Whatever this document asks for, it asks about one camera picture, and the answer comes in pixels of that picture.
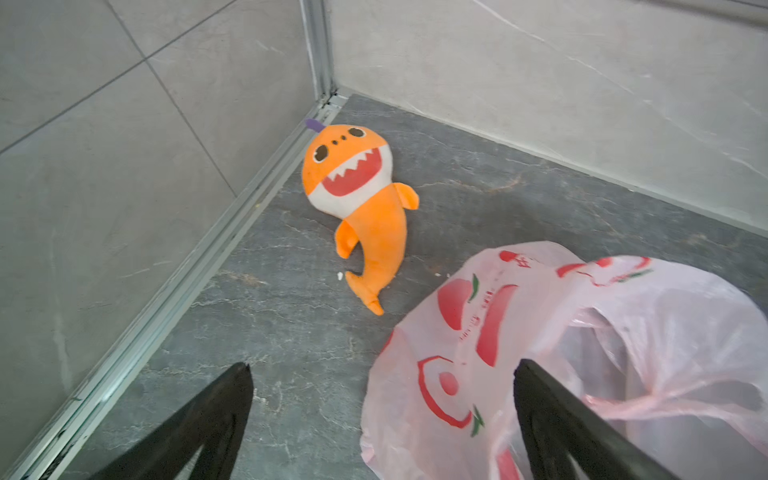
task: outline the plush shark eye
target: plush shark eye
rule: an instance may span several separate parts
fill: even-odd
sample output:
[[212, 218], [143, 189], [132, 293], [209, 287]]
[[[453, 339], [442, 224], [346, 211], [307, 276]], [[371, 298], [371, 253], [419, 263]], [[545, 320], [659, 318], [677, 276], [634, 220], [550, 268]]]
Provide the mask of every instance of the plush shark eye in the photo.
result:
[[322, 163], [323, 160], [325, 160], [328, 157], [328, 147], [325, 145], [320, 145], [317, 150], [315, 150], [315, 162]]

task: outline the white baseboard edge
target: white baseboard edge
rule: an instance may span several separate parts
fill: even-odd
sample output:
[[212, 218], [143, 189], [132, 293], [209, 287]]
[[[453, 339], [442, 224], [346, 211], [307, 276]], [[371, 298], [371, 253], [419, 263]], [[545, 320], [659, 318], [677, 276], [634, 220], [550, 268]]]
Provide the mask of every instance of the white baseboard edge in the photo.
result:
[[457, 124], [455, 122], [448, 121], [446, 119], [436, 117], [436, 116], [431, 115], [429, 113], [426, 113], [424, 111], [416, 110], [413, 106], [409, 107], [408, 105], [400, 105], [400, 104], [393, 103], [391, 101], [382, 100], [381, 98], [378, 98], [375, 95], [367, 94], [367, 93], [364, 93], [364, 92], [354, 91], [353, 89], [348, 88], [348, 87], [339, 86], [337, 94], [343, 94], [347, 98], [351, 97], [353, 94], [359, 94], [359, 95], [362, 95], [363, 97], [368, 97], [368, 98], [371, 98], [373, 100], [380, 101], [383, 104], [387, 104], [387, 105], [389, 105], [391, 107], [399, 108], [400, 110], [404, 110], [404, 111], [407, 111], [409, 113], [416, 114], [416, 115], [418, 115], [420, 117], [424, 117], [424, 118], [428, 118], [430, 120], [438, 121], [441, 124], [446, 124], [446, 125], [449, 125], [451, 127], [458, 128], [459, 130], [463, 130], [463, 131], [469, 132], [470, 134], [477, 135], [478, 137], [485, 138], [486, 140], [494, 141], [497, 144], [506, 145], [507, 147], [514, 148], [515, 150], [520, 150], [522, 152], [525, 152], [526, 154], [533, 155], [534, 157], [543, 158], [544, 160], [549, 160], [549, 161], [554, 162], [556, 164], [562, 165], [563, 167], [568, 167], [568, 168], [570, 168], [572, 170], [579, 171], [579, 172], [581, 172], [583, 174], [587, 174], [587, 175], [590, 175], [592, 177], [596, 177], [596, 178], [599, 178], [601, 180], [605, 180], [608, 183], [620, 185], [620, 186], [622, 186], [624, 188], [627, 188], [628, 190], [631, 190], [633, 192], [638, 192], [638, 193], [641, 193], [643, 195], [647, 195], [649, 197], [655, 198], [657, 200], [662, 200], [663, 202], [666, 202], [668, 204], [672, 204], [672, 205], [674, 205], [676, 207], [684, 208], [685, 210], [690, 210], [690, 211], [692, 211], [694, 213], [697, 213], [699, 215], [703, 215], [705, 217], [709, 217], [709, 218], [712, 218], [714, 220], [718, 220], [720, 222], [727, 223], [728, 225], [730, 225], [732, 227], [740, 228], [741, 230], [746, 230], [747, 232], [751, 232], [751, 233], [754, 233], [756, 235], [760, 235], [762, 237], [768, 237], [768, 230], [760, 228], [760, 227], [758, 227], [756, 225], [752, 225], [751, 223], [746, 223], [746, 222], [743, 222], [741, 220], [737, 220], [737, 219], [732, 218], [732, 217], [727, 217], [727, 216], [725, 216], [723, 214], [719, 214], [717, 212], [713, 212], [712, 210], [708, 210], [706, 208], [702, 208], [702, 207], [699, 207], [699, 206], [694, 205], [694, 204], [689, 204], [686, 201], [670, 197], [669, 195], [666, 195], [666, 194], [663, 194], [663, 193], [660, 193], [660, 192], [656, 192], [655, 190], [653, 190], [651, 188], [648, 188], [648, 187], [642, 187], [640, 185], [635, 185], [635, 184], [631, 184], [631, 183], [623, 181], [623, 180], [619, 180], [616, 177], [612, 177], [611, 175], [606, 174], [604, 172], [593, 170], [593, 169], [588, 168], [588, 167], [582, 167], [581, 165], [576, 164], [576, 163], [568, 160], [565, 157], [562, 157], [561, 155], [557, 154], [557, 152], [554, 152], [554, 151], [552, 151], [552, 152], [545, 152], [545, 151], [541, 151], [540, 149], [537, 149], [536, 147], [527, 146], [527, 145], [523, 145], [523, 144], [519, 144], [519, 143], [515, 143], [515, 142], [512, 142], [512, 141], [509, 141], [509, 140], [505, 140], [503, 138], [495, 137], [494, 135], [489, 134], [488, 132], [476, 130], [473, 127], [470, 127], [468, 125]]
[[[329, 124], [345, 101], [318, 104], [307, 118]], [[55, 480], [61, 475], [301, 163], [314, 135], [303, 123], [294, 128], [3, 478]]]

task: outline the vertical metal frame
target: vertical metal frame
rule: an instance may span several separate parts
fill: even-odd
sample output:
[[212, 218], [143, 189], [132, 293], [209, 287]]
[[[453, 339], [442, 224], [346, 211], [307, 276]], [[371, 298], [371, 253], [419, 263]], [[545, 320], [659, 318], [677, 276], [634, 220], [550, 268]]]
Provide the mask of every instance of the vertical metal frame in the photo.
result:
[[326, 104], [336, 93], [336, 83], [333, 80], [333, 48], [326, 3], [323, 0], [300, 0], [300, 2], [315, 98], [322, 104]]

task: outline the plush shark head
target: plush shark head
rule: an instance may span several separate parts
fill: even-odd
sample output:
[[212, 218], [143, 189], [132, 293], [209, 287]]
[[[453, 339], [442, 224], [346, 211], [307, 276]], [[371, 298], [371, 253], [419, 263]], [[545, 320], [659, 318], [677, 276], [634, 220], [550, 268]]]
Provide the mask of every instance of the plush shark head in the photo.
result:
[[318, 210], [346, 218], [392, 183], [392, 152], [376, 132], [316, 121], [307, 121], [307, 127], [319, 134], [304, 156], [302, 179]]

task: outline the red mouth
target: red mouth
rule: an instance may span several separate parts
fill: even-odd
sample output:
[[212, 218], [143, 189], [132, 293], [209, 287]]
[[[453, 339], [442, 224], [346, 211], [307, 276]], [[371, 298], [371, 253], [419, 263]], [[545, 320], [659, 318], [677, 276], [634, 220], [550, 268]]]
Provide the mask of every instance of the red mouth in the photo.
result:
[[323, 186], [334, 197], [343, 197], [368, 183], [368, 180], [372, 179], [381, 169], [382, 155], [378, 148], [374, 148], [372, 153], [366, 154], [365, 160], [360, 160], [357, 163], [355, 170], [347, 170], [344, 175], [336, 177], [335, 180], [325, 177]]

